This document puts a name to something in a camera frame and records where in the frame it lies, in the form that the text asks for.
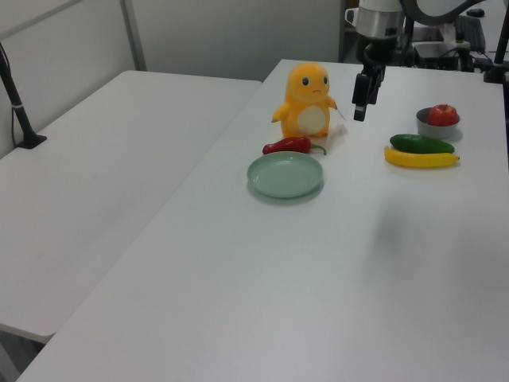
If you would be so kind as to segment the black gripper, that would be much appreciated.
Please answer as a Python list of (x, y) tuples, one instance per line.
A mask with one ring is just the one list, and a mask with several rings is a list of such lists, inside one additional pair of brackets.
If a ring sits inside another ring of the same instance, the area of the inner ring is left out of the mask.
[(352, 95), (355, 121), (363, 122), (367, 105), (376, 104), (379, 89), (385, 79), (386, 67), (393, 62), (397, 44), (397, 36), (389, 38), (367, 37), (362, 34), (358, 36), (356, 59), (363, 65), (363, 69), (356, 76)]

